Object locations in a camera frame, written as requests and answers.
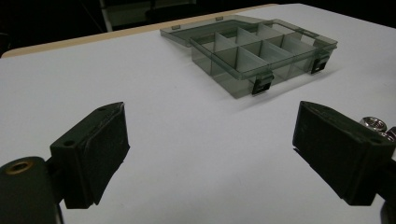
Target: grey plastic box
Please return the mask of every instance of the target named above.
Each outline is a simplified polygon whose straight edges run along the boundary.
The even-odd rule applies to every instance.
[[[161,29],[234,98],[324,69],[337,42],[281,20],[219,17]]]

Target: metal nut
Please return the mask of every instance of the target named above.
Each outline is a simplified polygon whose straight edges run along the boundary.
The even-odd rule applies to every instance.
[[[376,119],[374,117],[366,117],[363,118],[360,122],[364,127],[371,129],[373,131],[384,133],[387,131],[387,124],[381,119]]]
[[[386,134],[387,134],[390,138],[393,139],[392,142],[395,142],[395,141],[396,141],[396,126],[395,126],[395,127],[392,127],[391,129],[389,129],[389,130],[386,132]]]
[[[395,141],[395,138],[390,136],[387,133],[379,133],[379,135],[386,137],[390,142],[394,142]]]

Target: dark background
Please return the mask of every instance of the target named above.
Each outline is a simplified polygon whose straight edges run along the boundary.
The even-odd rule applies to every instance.
[[[142,0],[106,0],[106,3],[110,5],[136,1]],[[207,13],[214,13],[269,3],[289,4],[295,2],[287,0],[271,2],[200,0],[197,3]],[[396,28],[396,8],[387,1],[375,1],[371,4],[361,1],[359,4],[350,4],[347,1],[302,0],[299,3]],[[130,27],[136,25],[145,25],[145,23],[131,24]],[[105,31],[106,27],[99,0],[0,0],[0,35],[1,33],[7,34],[0,36],[0,42],[10,42],[11,49],[85,35],[96,35]]]

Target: chair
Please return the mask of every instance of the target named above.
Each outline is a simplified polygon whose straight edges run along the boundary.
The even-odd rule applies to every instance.
[[[157,7],[156,5],[156,0],[150,0],[150,10],[146,12],[148,23],[180,20],[210,13],[204,7],[195,3],[174,5],[170,7]]]
[[[0,58],[9,49],[11,49],[11,38],[8,34],[0,33]]]

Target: table surface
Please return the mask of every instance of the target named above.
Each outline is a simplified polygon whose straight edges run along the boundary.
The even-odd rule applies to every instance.
[[[49,146],[123,101],[131,149],[88,210],[66,223],[380,223],[293,151],[301,101],[396,124],[396,30],[300,4],[240,12],[338,41],[326,68],[235,100],[158,30],[0,60],[0,163]]]

